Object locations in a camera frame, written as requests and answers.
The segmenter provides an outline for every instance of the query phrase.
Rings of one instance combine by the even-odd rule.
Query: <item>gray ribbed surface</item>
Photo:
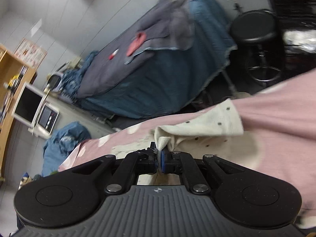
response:
[[[108,197],[92,217],[63,229],[25,227],[14,235],[27,237],[301,237],[294,226],[276,230],[248,229],[223,217],[205,196],[184,186],[132,186]]]

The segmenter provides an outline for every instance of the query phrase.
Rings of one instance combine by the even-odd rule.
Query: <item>round stool seat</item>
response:
[[[244,45],[269,41],[277,35],[274,17],[266,11],[245,12],[233,21],[230,35],[236,43]]]

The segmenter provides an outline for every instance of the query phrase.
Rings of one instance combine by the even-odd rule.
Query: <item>silver bolt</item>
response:
[[[110,191],[110,192],[117,192],[117,191],[120,191],[122,189],[122,187],[119,185],[119,184],[109,184],[107,187],[106,187],[107,191]]]
[[[193,190],[196,192],[204,192],[207,191],[209,188],[207,185],[199,183],[193,186]]]

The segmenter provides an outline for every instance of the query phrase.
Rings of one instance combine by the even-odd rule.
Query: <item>black stool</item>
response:
[[[246,72],[256,81],[264,84],[277,79],[282,69],[268,63],[266,53],[274,53],[267,43],[278,36],[274,16],[264,10],[248,11],[239,15],[232,23],[230,35],[240,46],[247,49]]]

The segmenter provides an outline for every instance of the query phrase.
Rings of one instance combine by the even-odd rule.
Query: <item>pink bedsheet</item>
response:
[[[263,145],[257,171],[293,184],[301,193],[306,216],[316,216],[316,70],[285,81],[271,93],[234,100],[245,130]],[[113,147],[144,139],[157,125],[175,125],[196,118],[211,108],[143,122],[118,133],[91,140],[76,148],[60,170],[102,155]]]

